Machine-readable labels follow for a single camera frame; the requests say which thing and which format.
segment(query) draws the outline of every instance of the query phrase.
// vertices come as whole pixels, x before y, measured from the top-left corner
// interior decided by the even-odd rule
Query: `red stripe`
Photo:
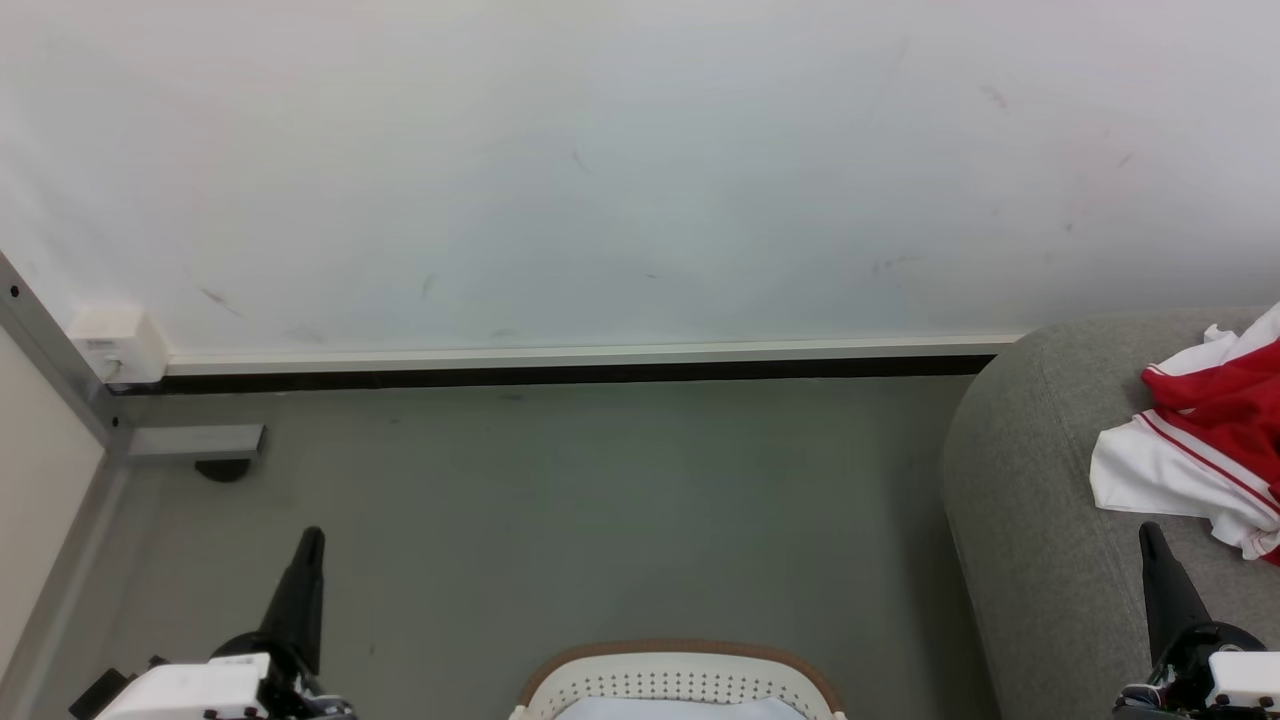
[[[1276,515],[1280,515],[1280,506],[1277,506],[1275,502],[1267,500],[1262,493],[1260,493],[1258,491],[1253,489],[1252,487],[1249,487],[1247,483],[1244,483],[1243,480],[1240,480],[1235,475],[1233,475],[1233,474],[1228,473],[1226,470],[1219,468],[1217,465],[1210,462],[1208,460],[1206,460],[1202,455],[1199,455],[1194,450],[1187,447],[1185,445],[1183,445],[1183,443],[1178,442],[1176,439],[1174,439],[1172,437],[1170,437],[1169,433],[1166,433],[1165,430],[1157,428],[1156,424],[1152,423],[1151,419],[1147,418],[1146,414],[1139,414],[1138,416],[1142,418],[1142,420],[1144,423],[1147,423],[1151,427],[1151,429],[1156,430],[1156,434],[1158,434],[1160,437],[1167,439],[1172,445],[1180,447],[1183,450],[1183,452],[1185,452],[1187,455],[1190,455],[1192,457],[1194,457],[1194,459],[1199,460],[1201,462],[1208,465],[1210,468],[1217,470],[1224,478],[1231,480],[1233,483],[1236,484],[1236,487],[1239,487],[1240,489],[1248,492],[1253,497],[1258,498],[1258,502],[1261,502],[1262,505],[1266,505],[1267,507],[1270,507],[1271,511],[1275,512]]]

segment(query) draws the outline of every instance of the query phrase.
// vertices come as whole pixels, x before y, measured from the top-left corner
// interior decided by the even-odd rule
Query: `black caster wheel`
[[[244,460],[197,460],[196,471],[215,483],[234,483],[248,473],[248,459]]]

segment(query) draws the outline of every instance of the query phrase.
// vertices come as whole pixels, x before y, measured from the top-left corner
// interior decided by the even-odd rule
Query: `gray floor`
[[[993,719],[934,471],[968,382],[140,401],[151,424],[266,421],[266,456],[232,486],[140,473],[42,708],[77,662],[202,659],[251,629],[319,524],[323,680],[366,719],[504,719],[547,656],[646,637],[794,651],[851,720]]]

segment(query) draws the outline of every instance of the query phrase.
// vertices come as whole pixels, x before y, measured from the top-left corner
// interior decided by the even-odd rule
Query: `gray sofa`
[[[1098,432],[1151,407],[1138,374],[1262,309],[1092,318],[1034,332],[974,380],[943,454],[943,497],[1005,720],[1101,720],[1149,671],[1138,525],[1157,520],[1210,614],[1280,648],[1280,568],[1190,518],[1093,506]]]

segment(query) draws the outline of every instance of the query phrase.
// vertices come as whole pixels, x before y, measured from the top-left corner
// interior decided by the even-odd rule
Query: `laundry basket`
[[[845,720],[831,683],[790,652],[678,639],[570,648],[534,673],[511,720],[553,720],[585,697],[719,705],[776,697],[808,720]]]

